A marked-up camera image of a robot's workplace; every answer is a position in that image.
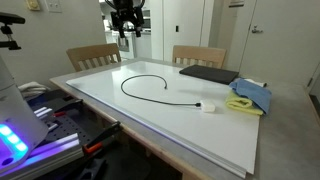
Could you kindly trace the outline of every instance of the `chair backrest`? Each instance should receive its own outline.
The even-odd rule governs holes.
[[[77,72],[110,63],[121,62],[118,45],[116,43],[68,49],[67,54]]]
[[[173,47],[172,62],[221,68],[225,54],[225,49],[176,45]]]

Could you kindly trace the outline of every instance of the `blue led light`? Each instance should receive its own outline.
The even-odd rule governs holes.
[[[0,139],[4,140],[4,144],[7,147],[13,147],[12,150],[17,151],[16,153],[27,152],[28,147],[24,144],[20,138],[6,125],[0,124]]]
[[[4,136],[8,136],[12,133],[12,131],[7,126],[0,125],[0,133]]]
[[[19,144],[16,145],[16,148],[19,150],[19,151],[25,151],[27,149],[27,146],[21,142]]]
[[[12,134],[11,136],[8,136],[7,138],[12,144],[16,144],[16,143],[18,143],[20,141],[18,136],[15,135],[15,134]]]

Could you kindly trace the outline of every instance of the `black cable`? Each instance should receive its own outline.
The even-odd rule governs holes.
[[[167,104],[167,105],[174,105],[174,106],[196,106],[196,107],[200,107],[200,106],[201,106],[200,103],[195,103],[195,104],[177,104],[177,103],[169,103],[169,102],[157,101],[157,100],[153,100],[153,99],[147,99],[147,98],[143,98],[143,97],[131,95],[131,94],[129,94],[129,93],[127,93],[127,92],[125,92],[125,91],[123,90],[123,84],[124,84],[126,81],[128,81],[128,80],[130,80],[130,79],[133,79],[133,78],[145,77],[145,76],[157,77],[157,78],[162,79],[162,80],[164,81],[164,83],[165,83],[164,89],[167,89],[167,88],[168,88],[168,87],[167,87],[167,81],[166,81],[163,77],[157,76],[157,75],[151,75],[151,74],[149,75],[149,74],[147,74],[147,75],[132,76],[132,77],[124,80],[124,81],[121,83],[121,90],[122,90],[122,92],[123,92],[124,94],[128,95],[128,96],[131,96],[131,97],[134,97],[134,98],[137,98],[137,99],[141,99],[141,100],[145,100],[145,101],[151,101],[151,102],[160,103],[160,104]]]
[[[143,7],[143,5],[144,5],[144,1],[145,1],[145,0],[142,0],[141,3],[140,3],[140,5],[139,5],[139,7],[140,7],[141,9],[142,9],[142,7]]]

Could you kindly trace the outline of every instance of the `wall outlet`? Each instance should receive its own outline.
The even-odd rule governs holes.
[[[59,0],[46,0],[47,8],[49,12],[61,13],[61,5]]]

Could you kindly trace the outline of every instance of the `white door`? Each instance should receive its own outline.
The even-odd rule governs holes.
[[[242,75],[307,86],[319,61],[319,0],[256,1]]]
[[[174,45],[200,46],[204,0],[164,0],[164,60],[172,61]]]

